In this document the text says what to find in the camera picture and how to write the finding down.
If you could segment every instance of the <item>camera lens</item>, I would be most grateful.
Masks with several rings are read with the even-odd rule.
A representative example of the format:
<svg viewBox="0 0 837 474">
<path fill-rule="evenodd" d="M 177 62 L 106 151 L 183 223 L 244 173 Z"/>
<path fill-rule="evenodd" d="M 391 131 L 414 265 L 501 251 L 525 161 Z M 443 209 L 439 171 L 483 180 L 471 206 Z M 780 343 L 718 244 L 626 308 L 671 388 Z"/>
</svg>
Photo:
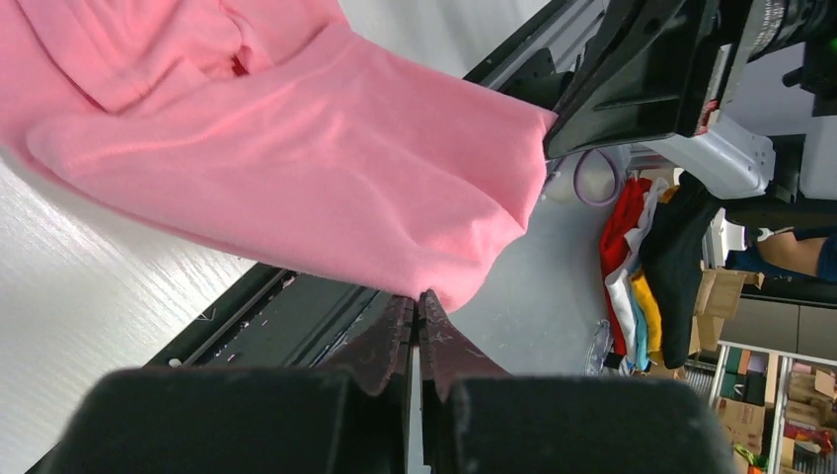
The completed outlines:
<svg viewBox="0 0 837 474">
<path fill-rule="evenodd" d="M 764 12 L 750 60 L 837 35 L 837 0 L 761 0 Z"/>
</svg>

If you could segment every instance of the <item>gray floor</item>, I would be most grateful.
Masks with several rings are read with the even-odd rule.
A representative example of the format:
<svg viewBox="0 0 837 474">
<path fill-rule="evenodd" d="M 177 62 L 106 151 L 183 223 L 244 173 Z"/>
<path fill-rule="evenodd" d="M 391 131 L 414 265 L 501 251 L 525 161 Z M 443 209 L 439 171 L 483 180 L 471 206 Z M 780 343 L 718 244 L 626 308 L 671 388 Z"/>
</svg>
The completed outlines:
<svg viewBox="0 0 837 474">
<path fill-rule="evenodd" d="M 369 39 L 462 76 L 545 1 L 342 4 Z M 810 100 L 778 82 L 798 62 L 796 50 L 751 66 L 737 118 L 756 131 L 799 129 Z M 765 97 L 778 101 L 767 112 Z M 15 474 L 52 446 L 97 378 L 146 361 L 251 263 L 145 229 L 0 158 L 0 473 Z M 605 215 L 542 203 L 455 324 L 512 372 L 581 371 L 603 314 L 595 239 Z"/>
</svg>

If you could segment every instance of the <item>metal shelf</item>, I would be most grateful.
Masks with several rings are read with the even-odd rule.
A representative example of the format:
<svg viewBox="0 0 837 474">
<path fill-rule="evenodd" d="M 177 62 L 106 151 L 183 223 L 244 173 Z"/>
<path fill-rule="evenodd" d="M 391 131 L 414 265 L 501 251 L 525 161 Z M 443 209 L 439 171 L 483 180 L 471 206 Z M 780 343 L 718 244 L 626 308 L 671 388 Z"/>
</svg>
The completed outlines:
<svg viewBox="0 0 837 474">
<path fill-rule="evenodd" d="M 714 375 L 714 367 L 706 369 L 703 366 L 686 363 L 686 382 L 705 402 L 709 402 L 712 399 Z"/>
<path fill-rule="evenodd" d="M 769 470 L 767 474 L 779 474 L 781 466 L 779 459 L 782 457 L 782 437 L 785 430 L 785 413 L 788 408 L 788 392 L 791 385 L 791 373 L 794 362 L 805 361 L 803 358 L 782 356 L 779 364 L 779 384 L 777 385 L 776 414 L 773 419 L 773 435 L 770 439 Z M 834 361 L 828 361 L 827 365 L 834 366 Z M 828 456 L 795 456 L 794 469 L 805 474 L 833 474 L 837 466 L 837 452 Z"/>
<path fill-rule="evenodd" d="M 721 346 L 718 352 L 718 365 L 715 367 L 715 376 L 712 377 L 712 390 L 709 395 L 709 408 L 715 408 L 716 402 L 721 395 L 721 381 L 723 380 L 723 373 L 726 371 L 726 358 L 729 356 L 729 347 Z"/>
<path fill-rule="evenodd" d="M 755 353 L 776 354 L 778 356 L 790 357 L 794 361 L 797 361 L 797 362 L 811 362 L 811 363 L 817 363 L 817 364 L 820 364 L 820 365 L 827 365 L 829 367 L 837 367 L 837 360 L 830 360 L 830 359 L 822 358 L 822 357 L 814 357 L 814 356 L 811 356 L 811 355 L 794 354 L 794 353 L 788 353 L 788 352 L 785 352 L 785 351 L 775 351 L 775 350 L 772 350 L 772 349 L 764 349 L 764 348 L 759 348 L 757 346 L 749 346 L 747 344 L 731 343 L 731 342 L 728 342 L 728 341 L 719 341 L 718 344 L 720 344 L 722 347 L 747 349 L 748 351 L 753 351 Z"/>
</svg>

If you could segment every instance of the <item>cardboard box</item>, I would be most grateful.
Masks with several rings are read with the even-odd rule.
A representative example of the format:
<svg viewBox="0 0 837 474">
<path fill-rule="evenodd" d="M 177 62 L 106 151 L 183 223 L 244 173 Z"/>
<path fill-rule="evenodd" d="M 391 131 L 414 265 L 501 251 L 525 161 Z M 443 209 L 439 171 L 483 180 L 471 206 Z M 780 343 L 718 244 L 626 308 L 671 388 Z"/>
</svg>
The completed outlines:
<svg viewBox="0 0 837 474">
<path fill-rule="evenodd" d="M 738 373 L 738 366 L 741 364 L 741 356 L 744 354 L 744 349 L 729 348 L 726 354 L 726 371 L 728 373 Z"/>
<path fill-rule="evenodd" d="M 819 410 L 804 403 L 788 401 L 788 406 L 785 409 L 785 419 L 792 422 L 810 425 L 812 427 L 819 426 Z"/>
<path fill-rule="evenodd" d="M 837 428 L 837 413 L 834 413 L 834 402 L 811 400 L 811 406 L 819 410 L 819 423 L 826 428 Z"/>
<path fill-rule="evenodd" d="M 721 398 L 716 412 L 731 442 L 740 443 L 755 455 L 761 454 L 764 407 Z"/>
<path fill-rule="evenodd" d="M 791 372 L 788 398 L 805 404 L 810 404 L 811 400 L 834 401 L 834 377 L 821 370 L 814 369 L 814 372 Z"/>
<path fill-rule="evenodd" d="M 776 387 L 779 385 L 779 355 L 769 354 L 767 356 L 767 385 L 764 387 L 764 406 L 773 408 L 776 406 Z"/>
<path fill-rule="evenodd" d="M 747 391 L 747 377 L 736 373 L 725 373 L 721 378 L 721 396 L 736 402 L 743 402 Z"/>
<path fill-rule="evenodd" d="M 791 368 L 791 371 L 798 372 L 798 373 L 813 373 L 813 368 L 810 365 L 804 362 L 794 362 L 794 366 Z"/>
<path fill-rule="evenodd" d="M 750 353 L 750 363 L 747 366 L 747 371 L 767 373 L 767 354 Z"/>
<path fill-rule="evenodd" d="M 779 451 L 779 464 L 794 467 L 794 445 L 796 442 L 786 436 L 782 437 L 782 447 Z"/>
<path fill-rule="evenodd" d="M 814 373 L 813 389 L 834 400 L 834 375 L 817 370 Z"/>
<path fill-rule="evenodd" d="M 693 354 L 692 351 L 696 346 L 701 350 L 716 351 L 723 322 L 735 317 L 744 285 L 755 284 L 761 287 L 763 281 L 764 275 L 752 272 L 704 270 L 701 285 L 698 287 L 698 296 L 695 298 L 690 354 Z M 695 338 L 695 329 L 698 330 L 697 338 Z"/>
<path fill-rule="evenodd" d="M 686 369 L 680 368 L 665 368 L 662 364 L 652 363 L 648 372 L 637 372 L 644 377 L 649 378 L 663 378 L 667 380 L 686 380 Z"/>
<path fill-rule="evenodd" d="M 810 366 L 811 366 L 811 373 L 815 373 L 817 370 L 819 370 L 820 372 L 825 372 L 825 373 L 830 374 L 832 376 L 834 375 L 834 370 L 832 370 L 831 367 L 828 366 L 828 365 L 823 365 L 823 364 L 820 364 L 820 363 L 812 363 Z"/>
<path fill-rule="evenodd" d="M 767 387 L 767 377 L 763 373 L 750 372 L 747 374 L 747 392 L 744 394 L 744 401 L 764 406 L 764 394 Z"/>
<path fill-rule="evenodd" d="M 738 364 L 738 373 L 741 375 L 746 375 L 748 371 L 748 367 L 750 366 L 750 357 L 752 356 L 753 352 L 748 351 L 747 349 L 741 351 L 741 362 Z"/>
<path fill-rule="evenodd" d="M 640 178 L 648 178 L 652 181 L 657 178 L 662 178 L 668 183 L 668 186 L 677 186 L 680 184 L 680 175 L 683 174 L 683 168 L 673 166 L 663 166 L 660 168 L 649 168 L 640 171 Z"/>
</svg>

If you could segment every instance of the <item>folded clothes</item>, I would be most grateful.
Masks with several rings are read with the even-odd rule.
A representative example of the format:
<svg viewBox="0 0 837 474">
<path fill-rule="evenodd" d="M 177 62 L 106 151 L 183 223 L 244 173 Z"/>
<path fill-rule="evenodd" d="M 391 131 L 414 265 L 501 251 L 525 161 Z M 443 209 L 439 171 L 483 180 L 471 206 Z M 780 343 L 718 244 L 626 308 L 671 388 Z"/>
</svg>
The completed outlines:
<svg viewBox="0 0 837 474">
<path fill-rule="evenodd" d="M 674 193 L 677 192 L 679 186 L 673 186 L 665 190 L 658 198 L 657 204 L 668 203 Z M 647 325 L 647 351 L 650 357 L 657 363 L 662 361 L 662 320 L 659 315 L 659 306 L 656 300 L 653 299 L 651 290 L 648 287 L 646 275 L 643 273 L 641 266 L 631 271 L 631 287 L 630 293 L 632 296 L 631 304 L 635 308 L 635 313 L 642 312 L 646 319 Z"/>
<path fill-rule="evenodd" d="M 703 238 L 721 202 L 695 177 L 684 174 L 680 189 L 657 207 L 640 248 L 648 287 L 662 321 L 662 358 L 667 368 L 686 363 L 692 316 L 703 272 Z"/>
<path fill-rule="evenodd" d="M 355 34 L 337 0 L 0 0 L 0 143 L 192 241 L 455 310 L 525 233 L 552 112 Z"/>
<path fill-rule="evenodd" d="M 646 235 L 651 230 L 657 199 L 665 191 L 667 186 L 665 180 L 658 179 L 653 182 L 648 192 L 645 193 L 643 210 L 637 219 L 636 225 L 623 235 L 623 239 L 628 245 L 628 253 L 625 256 L 625 260 L 616 270 L 604 278 L 604 285 L 610 297 L 611 308 L 613 308 L 613 313 L 619 321 L 619 326 L 622 328 L 622 335 L 625 338 L 625 357 L 628 358 L 629 362 L 636 362 L 638 355 L 635 353 L 637 344 L 636 315 L 631 306 L 631 284 L 628 278 L 631 270 L 635 269 L 639 264 L 640 246 L 643 244 L 643 239 L 646 238 Z"/>
<path fill-rule="evenodd" d="M 625 234 L 637 226 L 640 215 L 642 215 L 645 209 L 644 194 L 650 188 L 651 180 L 630 179 L 625 184 L 622 194 L 616 201 L 613 213 L 607 220 L 604 231 L 599 239 L 599 256 L 601 257 L 603 280 L 616 271 L 628 257 L 631 249 L 625 240 Z M 609 294 L 606 284 L 605 294 Z M 632 329 L 633 317 L 630 322 L 627 318 L 623 318 L 620 321 L 617 313 L 614 311 L 611 298 L 605 297 L 605 302 L 607 304 L 607 317 L 610 321 L 610 330 L 613 336 L 613 353 L 619 356 L 626 356 L 628 354 L 628 345 L 625 339 L 626 332 L 631 337 L 631 346 L 634 344 L 634 330 Z"/>
</svg>

